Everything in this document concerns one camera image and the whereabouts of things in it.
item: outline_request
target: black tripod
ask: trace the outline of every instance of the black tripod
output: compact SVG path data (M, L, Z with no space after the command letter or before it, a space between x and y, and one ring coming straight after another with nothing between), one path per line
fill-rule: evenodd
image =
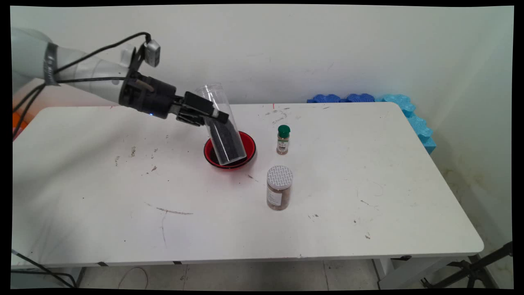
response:
M452 262L448 264L449 266L455 266L460 267L460 271L450 275L449 277L443 279L442 281L431 284L428 282L426 278L423 280L420 280L424 287L426 288L445 288L459 280L462 280L465 277L469 277L467 281L467 287L473 288L475 286L475 281L480 280L485 285L487 285L488 278L487 273L484 270L484 267L492 264L493 262L496 262L497 260L506 257L507 255L513 257L513 241L505 244L500 249L496 250L495 252L489 254L486 257L483 257L479 259L477 262L469 263L466 260L462 260L461 262Z

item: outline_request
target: blue foam block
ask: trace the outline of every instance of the blue foam block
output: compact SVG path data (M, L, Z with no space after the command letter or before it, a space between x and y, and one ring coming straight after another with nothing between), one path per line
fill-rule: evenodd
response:
M323 94L316 95L313 99L308 99L307 103L326 103L326 102L340 102L340 97L334 94Z
M341 102L375 102L375 98L367 93L360 95L351 93L346 99L341 100Z
M426 143L426 141L431 138L433 130L426 126L426 121L424 119L413 114L408 118L408 122L411 124L411 127L413 127L413 130L415 130L415 133L422 143Z
M424 142L423 145L428 154L431 154L431 152L433 152L433 150L436 148L436 143L433 141L433 138L428 138L428 140Z
M415 106L411 103L409 97L402 94L387 94L381 97L378 101L389 101L396 103L401 108L406 118L411 117L413 115L413 112L415 111Z

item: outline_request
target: wire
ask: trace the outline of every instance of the wire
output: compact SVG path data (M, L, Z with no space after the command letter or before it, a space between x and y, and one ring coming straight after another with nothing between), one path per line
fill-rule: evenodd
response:
M27 114L27 111L31 107L32 103L35 101L36 97L42 92L42 90L45 88L45 84L37 86L36 93L33 94L33 97L31 100L27 103L27 106L25 107L24 111L22 112L22 115L20 115L20 119L18 120L18 123L16 124L15 131L13 132L13 140L15 139L16 134L18 133L18 130L20 129L20 126L22 125L22 122L24 121L24 117Z
M57 83L76 83L76 82L90 82L90 81L110 81L110 80L125 80L126 77L100 77L100 78L85 78L85 79L70 79L58 80Z
M24 274L28 274L28 275L49 275L49 273L41 272L41 271L11 270L11 272L12 273L24 273ZM73 282L73 286L75 288L78 288L77 282L74 281L74 278L73 278L72 275L70 275L68 273L64 273L64 272L53 272L53 274L55 274L57 276L66 276L66 277L68 277Z
M16 105L16 107L13 108L13 113L16 112L21 106L22 104L24 104L24 102L26 102L26 100L33 94L35 93L35 91L38 89L38 87L42 87L44 86L45 83L43 84L40 84L38 85L37 87L34 87L33 90L31 90L24 98L22 98L22 100L20 100L20 102Z
M102 47L102 48L99 48L99 49L97 49L97 50L91 52L91 53L88 54L88 55L85 55L85 56L83 56L83 57L81 57L81 58L79 58L79 59L77 59L77 60L75 60L75 61L73 61L73 62L70 62L69 64L67 64L67 65L65 65L65 66L62 66L62 67L56 69L56 70L54 71L54 73L55 73L55 74L60 73L61 71L65 70L65 69L67 69L67 68L69 68L69 67L71 67L71 66L74 66L74 65L78 64L79 62L82 62L82 61L84 61L84 60L86 60L86 59L92 57L92 56L95 55L95 54L101 53L102 51L104 51L104 50L108 50L108 49L110 49L110 48L117 47L118 45L120 45L120 44L122 44L122 43L124 43L124 42L126 42L126 41L129 41L129 40L131 40L131 39L133 39L133 38L136 38L136 37L138 37L138 36L141 36L141 35L145 35L145 36L146 36L146 42L151 41L151 34L146 33L146 32L136 33L136 34L131 35L131 36L129 36L129 37L127 37L127 38L125 38L125 39L123 39L123 40L121 40L121 41L115 43L115 44L111 44L111 45L104 46L104 47Z
M142 268L142 267L134 267L130 270L128 270L124 276L122 277L122 279L120 280L120 282L118 283L118 287L117 289L120 289L120 285L122 284L122 282L124 281L124 279L126 278L127 274L130 273L133 269L140 269L141 271L144 272L144 274L146 275L146 286L144 287L144 290L147 288L147 285L149 284L149 278L147 277L147 272Z
M14 254L14 255L20 257L21 259L23 259L23 260L29 262L30 264L32 264L32 265L38 267L39 269L45 271L46 273L52 275L52 276L55 277L57 280L61 281L61 282L64 283L66 286L68 286L69 288L76 288L76 287L74 287L73 285L69 284L68 282L64 281L64 279L62 279L62 278L60 278L59 276L55 275L55 274L54 274L52 271L50 271L49 269L47 269L47 268L45 268L44 266L42 266L42 265L40 265L40 264L38 264L38 263L32 261L31 259L29 259L29 258L25 257L24 255L18 253L17 251L11 249L11 254Z

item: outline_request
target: white lid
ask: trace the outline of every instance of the white lid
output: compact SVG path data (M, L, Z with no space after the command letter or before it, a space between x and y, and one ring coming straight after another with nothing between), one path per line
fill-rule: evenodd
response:
M279 191L289 188L293 181L293 173L286 166L273 166L267 172L267 183Z

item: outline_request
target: table leg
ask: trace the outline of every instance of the table leg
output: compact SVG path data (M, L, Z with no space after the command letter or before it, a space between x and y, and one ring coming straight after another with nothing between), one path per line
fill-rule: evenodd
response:
M375 261L375 265L377 267L377 271L379 272L379 277L379 269L381 269L384 272L384 277L380 278L378 285L382 290L386 290L406 288L415 281L418 281L421 278L427 276L428 274L444 267L452 260L452 258L411 258L397 269L392 269L392 267L388 267L387 261L386 266L384 267L382 265L382 259L375 260L378 260L378 263L377 261Z

